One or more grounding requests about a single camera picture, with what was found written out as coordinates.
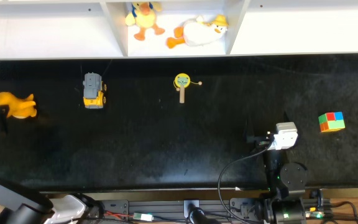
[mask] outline blue cube sticker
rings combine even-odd
[[[343,115],[342,112],[335,112],[335,120],[342,120],[343,119]]]

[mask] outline rubik's cube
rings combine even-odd
[[[339,131],[345,128],[342,112],[325,113],[318,117],[321,132]]]

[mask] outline black tabletop surface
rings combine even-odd
[[[85,109],[84,74],[103,76],[108,104]],[[202,86],[173,79],[187,73]],[[39,190],[212,188],[244,157],[247,117],[274,131],[286,112],[299,137],[287,151],[308,187],[358,187],[358,54],[0,62],[0,92],[34,94],[36,118],[8,118],[0,177]],[[346,129],[320,133],[342,111]],[[238,163],[223,186],[264,189],[261,157]]]

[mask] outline stuffed animal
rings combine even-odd
[[[172,49],[184,43],[190,47],[209,44],[223,37],[228,25],[224,15],[218,15],[211,23],[204,22],[204,18],[198,16],[195,20],[186,21],[182,27],[175,28],[176,39],[169,37],[167,45]]]
[[[144,40],[148,28],[153,28],[155,35],[161,35],[165,29],[158,27],[155,23],[157,16],[154,10],[161,11],[161,5],[158,2],[132,2],[132,11],[125,18],[127,26],[136,24],[140,31],[134,37],[137,40]]]
[[[26,99],[18,99],[12,93],[2,92],[0,93],[0,106],[8,105],[9,112],[7,118],[13,116],[15,118],[24,119],[29,116],[35,117],[37,110],[34,108],[35,101],[34,95],[31,94]]]

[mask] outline yellow and gray toy vehicle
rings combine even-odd
[[[103,108],[106,104],[107,85],[102,82],[102,76],[96,73],[87,73],[83,84],[85,108]]]

